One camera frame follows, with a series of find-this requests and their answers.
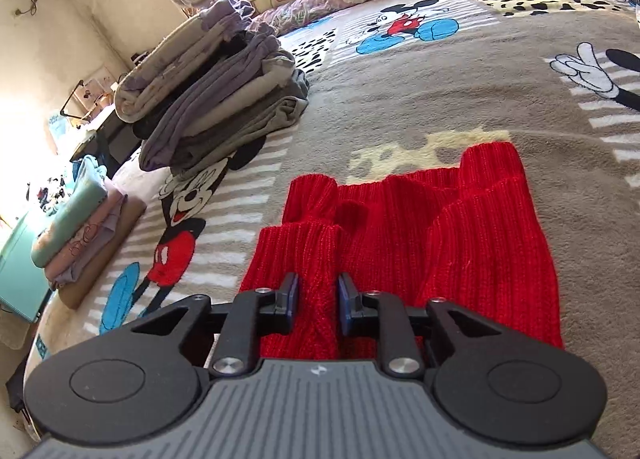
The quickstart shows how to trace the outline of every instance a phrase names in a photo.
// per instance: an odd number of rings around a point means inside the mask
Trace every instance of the desk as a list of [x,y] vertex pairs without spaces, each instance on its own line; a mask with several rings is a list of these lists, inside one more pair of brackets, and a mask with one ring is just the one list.
[[82,142],[76,145],[69,161],[74,162],[91,154],[104,162],[109,178],[140,147],[141,142],[133,133],[132,124],[118,118],[113,105],[106,107],[81,130],[86,134]]

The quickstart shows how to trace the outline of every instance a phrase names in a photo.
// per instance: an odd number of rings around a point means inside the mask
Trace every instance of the stack of folded clothes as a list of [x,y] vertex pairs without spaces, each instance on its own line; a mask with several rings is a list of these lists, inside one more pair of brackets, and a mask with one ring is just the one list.
[[142,170],[169,166],[187,179],[300,118],[305,74],[270,26],[247,31],[253,12],[245,1],[216,1],[121,82],[116,112],[143,140]]
[[52,289],[65,286],[76,296],[95,282],[145,208],[107,178],[106,167],[85,156],[73,194],[36,237],[31,259],[44,268]]

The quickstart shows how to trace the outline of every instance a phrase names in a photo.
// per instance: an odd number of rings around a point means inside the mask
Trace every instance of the blue folded blanket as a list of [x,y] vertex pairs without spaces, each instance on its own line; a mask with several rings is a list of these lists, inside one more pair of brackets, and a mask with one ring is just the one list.
[[98,165],[93,156],[82,159],[72,196],[52,216],[49,226],[33,242],[33,264],[45,267],[104,201],[107,197],[104,186],[106,175],[106,167]]

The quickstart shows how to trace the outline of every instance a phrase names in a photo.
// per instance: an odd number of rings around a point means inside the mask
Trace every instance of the white glove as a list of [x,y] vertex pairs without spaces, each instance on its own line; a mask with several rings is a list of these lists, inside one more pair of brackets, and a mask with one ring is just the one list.
[[568,54],[556,56],[551,62],[551,69],[567,75],[574,83],[604,98],[612,99],[620,94],[620,88],[598,64],[593,46],[589,42],[583,42],[578,46],[578,57]]

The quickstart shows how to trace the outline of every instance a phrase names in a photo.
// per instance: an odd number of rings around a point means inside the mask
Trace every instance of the metal screw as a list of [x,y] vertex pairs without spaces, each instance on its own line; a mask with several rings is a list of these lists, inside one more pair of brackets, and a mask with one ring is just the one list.
[[226,375],[239,373],[243,368],[244,363],[242,363],[242,360],[234,358],[233,356],[221,358],[213,364],[213,370]]
[[389,362],[389,369],[396,374],[412,374],[420,368],[420,363],[413,358],[394,358]]

